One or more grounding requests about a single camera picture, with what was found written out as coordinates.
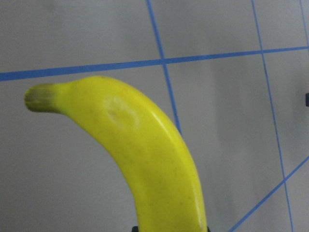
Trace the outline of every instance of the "grid line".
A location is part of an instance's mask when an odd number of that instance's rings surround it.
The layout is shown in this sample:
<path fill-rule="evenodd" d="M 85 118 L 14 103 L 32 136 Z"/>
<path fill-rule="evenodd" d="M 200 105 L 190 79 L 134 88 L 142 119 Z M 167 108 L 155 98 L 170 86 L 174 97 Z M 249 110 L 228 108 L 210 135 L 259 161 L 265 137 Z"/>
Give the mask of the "grid line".
<path fill-rule="evenodd" d="M 253 9 L 253 14 L 254 14 L 254 20 L 255 20 L 255 25 L 256 25 L 260 49 L 263 50 L 263 43 L 262 43 L 262 39 L 261 39 L 261 33 L 260 33 L 259 22 L 258 22 L 256 9 L 255 9 L 254 0 L 251 0 L 251 3 L 252 3 L 252 9 Z M 282 177 L 283 177 L 283 184 L 284 184 L 286 202 L 287 202 L 289 218 L 290 218 L 291 231 L 293 232 L 294 231 L 294 229 L 293 229 L 293 219 L 292 219 L 292 214 L 291 214 L 288 189 L 287 189 L 286 182 L 285 182 L 284 165 L 283 165 L 280 139 L 279 139 L 279 134 L 278 134 L 278 125 L 277 125 L 277 121 L 276 121 L 276 113 L 275 113 L 275 108 L 274 108 L 274 104 L 273 104 L 273 100 L 272 100 L 271 87 L 270 87 L 270 82 L 269 82 L 269 76 L 268 76 L 268 73 L 267 73 L 267 65 L 266 65 L 264 53 L 262 53 L 261 56 L 262 56 L 262 61 L 263 61 L 265 78 L 266 78 L 266 82 L 267 82 L 267 89 L 268 89 L 269 101 L 270 101 L 270 106 L 271 106 L 271 111 L 272 111 L 272 117 L 273 117 L 275 132 L 276 132 L 276 139 L 277 139 L 277 145 L 278 145 L 278 151 L 279 151 L 279 157 L 280 157 L 280 165 L 281 165 L 281 172 L 282 172 Z"/>
<path fill-rule="evenodd" d="M 156 40 L 157 47 L 158 47 L 158 50 L 159 50 L 160 58 L 161 58 L 161 60 L 164 60 L 165 56 L 164 56 L 163 46 L 162 46 L 162 43 L 161 43 L 159 30 L 158 30 L 158 27 L 157 27 L 157 24 L 156 24 L 156 21 L 155 21 L 155 17 L 154 17 L 155 15 L 154 15 L 154 11 L 153 11 L 153 8 L 152 8 L 152 5 L 151 5 L 151 1 L 146 0 L 146 4 L 147 4 L 151 24 L 153 26 L 153 30 L 154 30 L 154 34 L 155 34 L 155 40 Z M 180 127 L 179 117 L 178 117 L 177 108 L 176 108 L 176 102 L 175 102 L 175 99 L 174 99 L 173 89 L 172 89 L 172 85 L 171 85 L 171 82 L 170 82 L 169 71 L 168 71 L 166 63 L 162 62 L 162 67 L 163 67 L 163 71 L 164 71 L 165 81 L 166 81 L 168 91 L 169 91 L 169 98 L 170 98 L 171 106 L 172 106 L 172 109 L 173 109 L 175 124 L 176 124 L 176 127 L 177 127 L 179 133 L 182 135 L 182 129 Z"/>
<path fill-rule="evenodd" d="M 309 160 L 307 156 L 290 174 L 288 174 L 273 190 L 271 190 L 259 203 L 257 203 L 248 213 L 245 214 L 228 232 L 234 232 L 248 217 L 250 217 L 262 204 L 264 204 L 286 181 L 288 181 L 304 164 Z"/>
<path fill-rule="evenodd" d="M 304 7 L 303 7 L 302 0 L 299 0 L 299 5 L 300 5 L 300 10 L 301 10 L 301 16 L 302 16 L 302 19 L 303 19 L 304 31 L 305 31 L 305 36 L 306 36 L 306 43 L 307 43 L 307 46 L 309 46 L 307 24 L 306 24 L 306 20 L 305 20 L 305 13 L 304 13 Z"/>
<path fill-rule="evenodd" d="M 118 62 L 118 63 L 69 66 L 69 67 L 24 70 L 24 71 L 13 71 L 13 72 L 0 72 L 0 81 L 13 81 L 13 80 L 28 79 L 28 78 L 68 75 L 68 74 L 77 74 L 77 73 L 85 73 L 85 72 L 92 73 L 92 72 L 101 72 L 101 71 L 108 71 L 108 70 L 140 68 L 140 67 L 157 66 L 157 65 L 163 65 L 163 64 L 168 65 L 168 64 L 193 62 L 193 61 L 201 61 L 201 60 L 208 60 L 208 59 L 252 56 L 252 55 L 259 55 L 259 54 L 266 54 L 266 53 L 289 52 L 289 51 L 298 51 L 298 50 L 306 50 L 306 49 L 309 49 L 309 46 L 276 48 L 276 49 L 266 49 L 266 50 L 253 50 L 253 51 L 243 51 L 243 52 L 230 52 L 230 53 L 219 53 L 219 54 L 165 58 L 165 59 L 138 60 L 138 61 Z"/>

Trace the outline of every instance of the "blue tape line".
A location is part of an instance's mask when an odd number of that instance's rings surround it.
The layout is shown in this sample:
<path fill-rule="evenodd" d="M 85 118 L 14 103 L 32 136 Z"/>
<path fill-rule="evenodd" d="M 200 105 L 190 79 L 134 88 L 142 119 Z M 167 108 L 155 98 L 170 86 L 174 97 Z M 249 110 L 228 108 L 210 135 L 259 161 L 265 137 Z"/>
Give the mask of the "blue tape line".
<path fill-rule="evenodd" d="M 286 176 L 272 191 L 269 192 L 258 204 L 256 204 L 246 215 L 240 219 L 229 232 L 235 231 L 248 217 L 250 217 L 262 204 L 264 204 L 268 198 L 270 198 L 286 181 L 288 181 L 306 162 L 308 162 L 309 156 L 307 156 L 290 174 Z"/>
<path fill-rule="evenodd" d="M 263 203 L 265 203 L 268 198 L 270 198 L 284 183 L 284 181 L 281 181 L 272 191 L 269 192 L 258 204 L 256 204 L 255 207 L 253 207 L 246 215 L 239 220 L 228 232 L 233 232 L 235 231 L 245 220 L 248 219 Z"/>
<path fill-rule="evenodd" d="M 94 65 L 26 70 L 26 71 L 4 72 L 4 73 L 0 72 L 0 81 L 11 81 L 11 80 L 20 80 L 20 79 L 27 79 L 27 78 L 58 76 L 58 75 L 67 75 L 67 74 L 76 74 L 76 73 L 85 73 L 85 72 L 92 73 L 92 72 L 100 72 L 100 71 L 107 71 L 107 70 L 130 69 L 130 68 L 139 68 L 139 67 L 154 66 L 154 65 L 184 63 L 184 62 L 191 62 L 191 61 L 229 58 L 229 57 L 241 57 L 241 56 L 257 55 L 257 54 L 262 54 L 262 53 L 264 54 L 265 53 L 277 53 L 277 52 L 288 52 L 288 51 L 297 51 L 297 50 L 306 50 L 306 49 L 309 49 L 309 46 L 268 49 L 268 50 L 262 50 L 262 51 L 258 50 L 258 51 L 221 53 L 221 54 L 200 55 L 200 56 L 191 56 L 191 57 L 130 61 L 130 62 L 124 62 L 124 63 L 94 64 Z"/>
<path fill-rule="evenodd" d="M 0 81 L 20 80 L 27 78 L 57 76 L 57 75 L 85 73 L 85 72 L 90 73 L 90 72 L 99 72 L 99 71 L 115 70 L 115 69 L 129 69 L 129 68 L 153 66 L 160 64 L 162 64 L 162 61 L 160 59 L 153 59 L 153 60 L 125 62 L 125 63 L 94 64 L 94 65 L 83 65 L 83 66 L 50 68 L 50 69 L 39 69 L 29 71 L 17 71 L 17 72 L 4 72 L 4 73 L 0 72 Z"/>
<path fill-rule="evenodd" d="M 306 20 L 305 20 L 304 7 L 303 7 L 302 0 L 299 0 L 299 5 L 300 5 L 300 10 L 301 10 L 301 16 L 302 16 L 302 19 L 303 19 L 303 25 L 304 25 L 305 36 L 306 36 L 306 43 L 307 43 L 307 46 L 309 46 L 307 24 L 306 24 Z"/>
<path fill-rule="evenodd" d="M 253 14 L 254 14 L 254 20 L 255 20 L 255 25 L 256 25 L 259 45 L 260 45 L 261 50 L 263 50 L 263 44 L 262 44 L 262 39 L 261 39 L 261 33 L 260 33 L 258 18 L 257 18 L 256 10 L 255 10 L 254 0 L 251 0 L 251 3 L 252 3 L 252 8 L 253 8 Z M 289 219 L 290 219 L 290 224 L 291 224 L 291 230 L 293 232 L 294 231 L 293 218 L 292 218 L 292 213 L 291 213 L 288 189 L 287 189 L 287 185 L 286 185 L 286 182 L 285 182 L 284 165 L 283 165 L 283 158 L 282 158 L 280 139 L 279 139 L 279 134 L 278 134 L 278 126 L 277 126 L 277 121 L 276 121 L 276 113 L 275 113 L 275 108 L 274 108 L 274 104 L 273 104 L 271 88 L 270 88 L 270 82 L 269 82 L 269 76 L 268 76 L 268 73 L 267 73 L 267 66 L 266 66 L 266 62 L 265 62 L 264 53 L 262 53 L 262 61 L 263 61 L 263 67 L 264 67 L 266 82 L 267 82 L 267 89 L 268 89 L 269 100 L 270 100 L 270 105 L 271 105 L 272 117 L 273 117 L 273 122 L 274 122 L 274 126 L 275 126 L 276 139 L 277 139 L 277 145 L 278 145 L 278 151 L 279 151 L 279 157 L 280 157 L 281 172 L 282 172 L 283 184 L 284 184 L 285 196 L 286 196 L 286 202 L 287 202 L 288 212 L 289 212 Z"/>
<path fill-rule="evenodd" d="M 154 17 L 155 15 L 154 15 L 154 11 L 153 11 L 153 8 L 152 8 L 152 5 L 151 5 L 151 1 L 146 0 L 146 4 L 147 4 L 147 7 L 148 7 L 151 24 L 152 24 L 153 29 L 154 29 L 155 40 L 156 40 L 156 43 L 157 43 L 157 46 L 158 46 L 159 54 L 160 54 L 161 59 L 164 60 L 165 56 L 164 56 L 163 46 L 162 46 L 162 43 L 161 43 L 159 30 L 158 30 L 158 27 L 157 27 L 157 24 L 156 24 L 156 21 L 155 21 L 155 17 Z M 177 127 L 179 133 L 182 134 L 182 130 L 181 130 L 180 122 L 179 122 L 179 117 L 178 117 L 178 114 L 177 114 L 176 102 L 175 102 L 175 99 L 174 99 L 174 94 L 173 94 L 173 90 L 172 90 L 172 86 L 171 86 L 171 82 L 170 82 L 170 78 L 169 78 L 169 71 L 168 71 L 168 68 L 167 68 L 165 63 L 163 63 L 162 65 L 163 65 L 163 72 L 164 72 L 164 76 L 165 76 L 165 81 L 166 81 L 168 91 L 169 91 L 169 98 L 170 98 L 170 102 L 171 102 L 172 109 L 173 109 L 175 124 L 176 124 L 176 127 Z"/>

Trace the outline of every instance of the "white surface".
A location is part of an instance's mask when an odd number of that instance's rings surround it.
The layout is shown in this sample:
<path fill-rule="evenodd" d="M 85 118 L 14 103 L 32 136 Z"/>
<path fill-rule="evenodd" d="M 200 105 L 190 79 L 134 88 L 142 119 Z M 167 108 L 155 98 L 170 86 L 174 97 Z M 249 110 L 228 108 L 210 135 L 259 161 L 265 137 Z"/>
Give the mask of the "white surface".
<path fill-rule="evenodd" d="M 306 22 L 309 1 L 301 3 Z M 152 5 L 167 58 L 260 49 L 250 0 Z M 255 1 L 264 49 L 307 46 L 300 6 Z M 6 1 L 0 19 L 0 79 L 3 72 L 159 59 L 143 0 Z M 308 157 L 309 53 L 267 53 L 265 61 L 288 176 Z M 286 195 L 294 232 L 307 231 L 308 164 L 287 180 L 286 194 L 261 54 L 167 68 L 211 231 L 291 232 Z M 131 193 L 106 151 L 68 118 L 32 113 L 23 103 L 34 84 L 97 74 L 132 84 L 174 120 L 161 65 L 0 82 L 1 232 L 130 232 L 137 225 Z"/>

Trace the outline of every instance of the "black object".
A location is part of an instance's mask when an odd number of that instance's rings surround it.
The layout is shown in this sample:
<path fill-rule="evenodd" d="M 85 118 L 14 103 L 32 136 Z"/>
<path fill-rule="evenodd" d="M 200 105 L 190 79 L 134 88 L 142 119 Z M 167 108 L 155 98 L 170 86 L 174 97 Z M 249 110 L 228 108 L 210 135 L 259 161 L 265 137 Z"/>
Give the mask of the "black object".
<path fill-rule="evenodd" d="M 137 226 L 132 227 L 132 232 L 139 232 L 139 228 Z"/>
<path fill-rule="evenodd" d="M 306 106 L 309 107 L 309 93 L 306 93 Z"/>
<path fill-rule="evenodd" d="M 139 232 L 139 228 L 137 226 L 132 227 L 132 232 Z"/>

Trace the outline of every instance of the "banana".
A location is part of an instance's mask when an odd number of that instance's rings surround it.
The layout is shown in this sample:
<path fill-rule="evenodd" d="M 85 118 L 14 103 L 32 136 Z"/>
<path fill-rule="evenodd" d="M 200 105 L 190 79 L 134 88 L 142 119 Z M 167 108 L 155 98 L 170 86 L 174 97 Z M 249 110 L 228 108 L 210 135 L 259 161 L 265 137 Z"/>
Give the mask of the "banana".
<path fill-rule="evenodd" d="M 177 128 L 132 86 L 105 76 L 40 84 L 34 112 L 66 115 L 113 157 L 133 194 L 140 232 L 206 232 L 198 173 Z"/>

